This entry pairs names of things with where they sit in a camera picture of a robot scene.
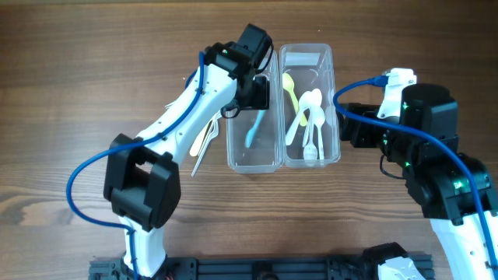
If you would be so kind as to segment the light blue plastic fork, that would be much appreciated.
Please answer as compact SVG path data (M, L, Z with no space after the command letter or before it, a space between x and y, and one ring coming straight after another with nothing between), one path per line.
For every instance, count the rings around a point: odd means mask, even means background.
M258 111L258 115L255 119L253 126L248 130L248 132L246 134L245 142L244 142L244 145L247 149L251 147L251 143L253 142L255 133L256 133L256 131L261 123L261 120L264 116L265 116L264 110Z

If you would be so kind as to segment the yellow plastic spoon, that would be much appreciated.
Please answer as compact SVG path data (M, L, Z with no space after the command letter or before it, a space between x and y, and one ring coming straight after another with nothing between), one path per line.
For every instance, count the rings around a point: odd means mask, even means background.
M282 74L282 85L283 89L289 94L294 112L297 113L299 110L299 102L294 92L295 83L290 74L286 72Z

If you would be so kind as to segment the white spoon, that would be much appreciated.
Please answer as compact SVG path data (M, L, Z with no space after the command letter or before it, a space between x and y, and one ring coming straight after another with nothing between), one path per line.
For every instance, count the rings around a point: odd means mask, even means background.
M300 123L301 117L306 109L308 109L313 104L314 94L311 91L306 91L299 99L299 109L296 116L286 132L286 145L291 145L296 134L296 130Z
M324 159L324 143L322 136L322 126L325 123L324 111L321 107L314 107L314 125L317 128L317 143L318 143L318 155L319 159Z

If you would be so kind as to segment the white spoon bowl down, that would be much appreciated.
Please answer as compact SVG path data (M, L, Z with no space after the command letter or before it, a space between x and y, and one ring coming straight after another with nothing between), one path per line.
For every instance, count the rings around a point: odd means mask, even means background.
M310 117L303 136L303 158L305 160L315 160L317 158L317 149L314 146L311 131L313 126L313 118Z

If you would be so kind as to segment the white spoon crosswise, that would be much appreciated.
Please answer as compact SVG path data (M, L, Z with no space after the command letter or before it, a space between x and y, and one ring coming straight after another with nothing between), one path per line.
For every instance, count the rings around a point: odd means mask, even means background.
M304 137L303 137L303 146L306 146L309 142L312 141L313 133L314 133L314 116L313 109L314 106L320 106L322 101L322 93L319 89L313 89L311 91L306 91L300 98L300 108L305 111L309 109L309 117L307 121L307 126L305 128Z

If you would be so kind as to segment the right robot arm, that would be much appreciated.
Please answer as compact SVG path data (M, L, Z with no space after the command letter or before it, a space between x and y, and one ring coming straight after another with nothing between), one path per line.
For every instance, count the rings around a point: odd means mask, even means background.
M458 151L458 104L448 89L413 84L396 92L392 117L378 105L333 99L340 138L379 148L402 168L456 279L497 277L497 192L486 166Z

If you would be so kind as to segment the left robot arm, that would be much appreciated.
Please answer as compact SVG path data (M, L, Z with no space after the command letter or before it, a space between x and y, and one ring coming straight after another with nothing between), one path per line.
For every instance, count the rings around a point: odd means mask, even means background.
M163 226L181 198L181 163L212 117L268 109L270 84L261 73L272 51L272 38L252 24L238 41L207 47L190 84L157 121L134 138L112 141L103 196L131 230L115 277L165 277Z

